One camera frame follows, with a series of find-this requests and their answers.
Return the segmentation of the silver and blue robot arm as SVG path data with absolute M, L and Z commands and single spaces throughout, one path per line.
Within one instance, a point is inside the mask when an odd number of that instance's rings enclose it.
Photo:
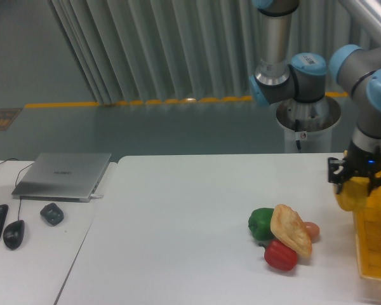
M 353 177 L 367 180 L 366 192 L 381 187 L 381 1 L 342 1 L 342 6 L 379 44 L 366 51 L 355 44 L 339 48 L 325 61 L 313 53 L 286 61 L 291 16 L 298 1 L 255 1 L 264 30 L 260 64 L 250 77 L 259 104 L 293 99 L 316 105 L 324 100 L 325 77 L 330 74 L 358 103 L 359 117 L 344 159 L 328 160 L 328 181 L 341 193 Z

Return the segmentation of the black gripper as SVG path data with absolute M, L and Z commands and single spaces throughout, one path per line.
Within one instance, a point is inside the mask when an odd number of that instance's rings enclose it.
M 381 187 L 380 146 L 369 152 L 351 141 L 344 159 L 328 158 L 328 182 L 335 186 L 335 194 L 340 194 L 344 184 L 352 177 L 368 178 L 367 196 Z

